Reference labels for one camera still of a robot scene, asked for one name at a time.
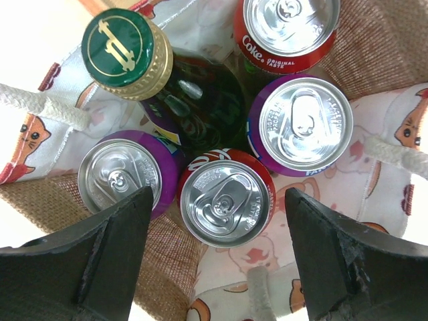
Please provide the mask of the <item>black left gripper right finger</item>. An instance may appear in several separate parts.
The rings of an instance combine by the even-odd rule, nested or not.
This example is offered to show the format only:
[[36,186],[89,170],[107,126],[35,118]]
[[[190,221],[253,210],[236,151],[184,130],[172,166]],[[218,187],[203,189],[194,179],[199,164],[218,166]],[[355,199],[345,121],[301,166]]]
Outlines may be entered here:
[[310,320],[426,320],[427,246],[377,231],[296,188],[288,227]]

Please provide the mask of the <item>purple Fanta can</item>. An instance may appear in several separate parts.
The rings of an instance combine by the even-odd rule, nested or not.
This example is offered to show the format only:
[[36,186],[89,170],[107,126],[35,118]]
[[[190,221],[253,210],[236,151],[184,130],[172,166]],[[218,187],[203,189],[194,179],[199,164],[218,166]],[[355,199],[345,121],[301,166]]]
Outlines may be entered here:
[[247,139],[256,158],[288,177],[324,171],[352,138],[350,103],[334,84],[307,74],[283,76],[255,97],[247,117]]
[[141,187],[153,192],[152,219],[173,202],[188,157],[167,139],[140,130],[121,130],[92,147],[78,171],[83,203],[97,213]]

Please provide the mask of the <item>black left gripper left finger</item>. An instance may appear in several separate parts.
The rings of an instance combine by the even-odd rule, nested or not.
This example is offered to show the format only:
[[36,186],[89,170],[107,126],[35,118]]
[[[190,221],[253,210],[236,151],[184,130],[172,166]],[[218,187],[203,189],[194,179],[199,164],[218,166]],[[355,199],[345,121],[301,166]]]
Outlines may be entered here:
[[127,320],[153,194],[143,187],[76,224],[1,249],[2,320]]

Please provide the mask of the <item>green glass bottle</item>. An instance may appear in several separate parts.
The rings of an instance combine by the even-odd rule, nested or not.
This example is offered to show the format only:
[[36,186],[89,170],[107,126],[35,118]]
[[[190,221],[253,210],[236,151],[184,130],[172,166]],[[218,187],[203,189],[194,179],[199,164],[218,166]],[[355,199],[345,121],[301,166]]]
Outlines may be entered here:
[[155,130],[193,153],[244,149],[247,107],[232,71],[187,51],[131,10],[105,10],[89,22],[84,65],[105,91],[139,102]]

